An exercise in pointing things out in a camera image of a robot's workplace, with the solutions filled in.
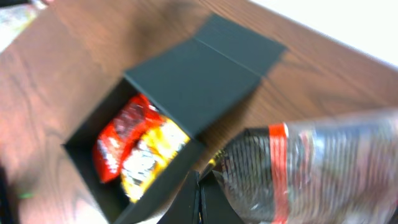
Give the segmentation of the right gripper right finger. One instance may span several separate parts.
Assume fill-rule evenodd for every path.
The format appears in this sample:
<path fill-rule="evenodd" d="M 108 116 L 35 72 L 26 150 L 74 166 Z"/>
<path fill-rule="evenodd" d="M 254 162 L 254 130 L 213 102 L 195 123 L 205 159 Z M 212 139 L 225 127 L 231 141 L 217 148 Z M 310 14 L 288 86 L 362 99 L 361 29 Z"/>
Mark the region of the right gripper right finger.
<path fill-rule="evenodd" d="M 244 224 L 229 204 L 212 171 L 200 181 L 200 193 L 203 224 Z"/>

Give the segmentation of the red Hacks candy bag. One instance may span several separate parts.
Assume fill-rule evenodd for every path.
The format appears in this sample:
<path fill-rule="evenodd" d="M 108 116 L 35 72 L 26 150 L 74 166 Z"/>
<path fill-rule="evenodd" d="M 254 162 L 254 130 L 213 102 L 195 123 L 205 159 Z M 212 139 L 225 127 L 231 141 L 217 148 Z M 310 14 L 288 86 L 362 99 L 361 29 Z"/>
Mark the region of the red Hacks candy bag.
<path fill-rule="evenodd" d="M 163 122 L 161 115 L 143 94 L 133 96 L 98 135 L 93 163 L 100 182 L 119 176 L 122 163 L 140 137 Z"/>

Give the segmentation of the black Haribo candy bag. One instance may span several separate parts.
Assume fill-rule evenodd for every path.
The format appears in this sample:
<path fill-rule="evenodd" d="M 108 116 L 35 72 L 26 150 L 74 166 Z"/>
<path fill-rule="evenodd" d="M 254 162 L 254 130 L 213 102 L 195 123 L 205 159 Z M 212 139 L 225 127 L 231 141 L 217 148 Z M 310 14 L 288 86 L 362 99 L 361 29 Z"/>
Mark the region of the black Haribo candy bag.
<path fill-rule="evenodd" d="M 396 223 L 397 110 L 246 128 L 208 177 L 244 223 Z"/>

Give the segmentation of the dark green gift box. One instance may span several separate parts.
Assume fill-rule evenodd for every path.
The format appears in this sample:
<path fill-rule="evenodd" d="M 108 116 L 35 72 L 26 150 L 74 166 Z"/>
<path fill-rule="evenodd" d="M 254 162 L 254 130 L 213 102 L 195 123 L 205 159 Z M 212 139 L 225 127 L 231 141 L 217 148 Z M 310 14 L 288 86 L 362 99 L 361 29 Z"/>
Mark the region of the dark green gift box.
<path fill-rule="evenodd" d="M 284 46 L 218 15 L 190 39 L 126 71 L 123 79 L 82 122 L 64 148 L 110 223 L 138 223 L 154 213 L 198 160 L 205 145 L 198 136 L 258 86 Z M 144 95 L 174 121 L 189 142 L 137 201 L 120 178 L 100 179 L 100 133 L 135 96 Z"/>

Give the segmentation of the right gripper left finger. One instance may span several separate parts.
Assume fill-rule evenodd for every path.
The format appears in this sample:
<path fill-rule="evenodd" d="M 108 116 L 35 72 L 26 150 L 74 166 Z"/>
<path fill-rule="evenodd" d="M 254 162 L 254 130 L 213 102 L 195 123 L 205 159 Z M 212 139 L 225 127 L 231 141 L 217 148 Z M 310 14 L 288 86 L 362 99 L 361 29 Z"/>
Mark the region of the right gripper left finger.
<path fill-rule="evenodd" d="M 173 203 L 157 222 L 158 224 L 199 224 L 200 188 L 199 173 L 191 170 L 176 195 Z"/>

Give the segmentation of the yellow candy bag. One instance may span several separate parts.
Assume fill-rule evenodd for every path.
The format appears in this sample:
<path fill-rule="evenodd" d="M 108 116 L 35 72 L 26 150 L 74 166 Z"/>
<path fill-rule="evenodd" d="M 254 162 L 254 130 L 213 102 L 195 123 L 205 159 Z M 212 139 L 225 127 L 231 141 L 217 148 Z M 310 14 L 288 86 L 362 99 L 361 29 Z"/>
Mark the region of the yellow candy bag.
<path fill-rule="evenodd" d="M 146 131 L 123 162 L 121 185 L 130 201 L 136 203 L 167 168 L 190 137 L 166 116 Z"/>

